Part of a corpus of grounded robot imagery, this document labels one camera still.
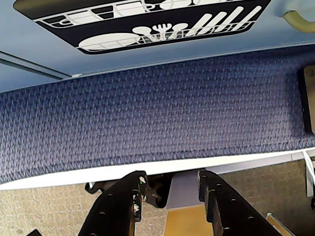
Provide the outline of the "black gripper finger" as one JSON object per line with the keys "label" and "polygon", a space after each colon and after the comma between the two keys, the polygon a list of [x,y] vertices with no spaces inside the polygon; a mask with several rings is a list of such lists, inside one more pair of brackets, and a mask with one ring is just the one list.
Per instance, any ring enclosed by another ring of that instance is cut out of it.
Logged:
{"label": "black gripper finger", "polygon": [[115,181],[94,185],[87,183],[85,190],[101,194],[91,207],[78,235],[80,236],[133,236],[135,223],[141,221],[142,196],[145,195],[147,175],[134,171]]}
{"label": "black gripper finger", "polygon": [[214,172],[198,172],[199,200],[215,236],[292,236],[271,214],[264,217],[231,185]]}

